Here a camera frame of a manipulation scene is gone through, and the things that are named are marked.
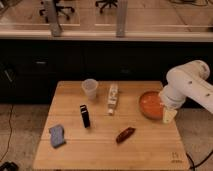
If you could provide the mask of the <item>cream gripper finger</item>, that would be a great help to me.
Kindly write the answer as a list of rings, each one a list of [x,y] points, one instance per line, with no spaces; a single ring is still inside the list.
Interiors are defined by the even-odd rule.
[[[177,111],[176,110],[165,108],[163,110],[163,122],[165,124],[170,123],[175,118],[176,115],[177,115]]]

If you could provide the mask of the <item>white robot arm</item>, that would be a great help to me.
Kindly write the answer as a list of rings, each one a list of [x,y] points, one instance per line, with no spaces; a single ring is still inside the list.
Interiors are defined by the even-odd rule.
[[[213,114],[213,85],[207,82],[209,75],[210,68],[202,60],[176,66],[167,72],[167,85],[159,93],[164,123],[170,123],[175,118],[186,98]]]

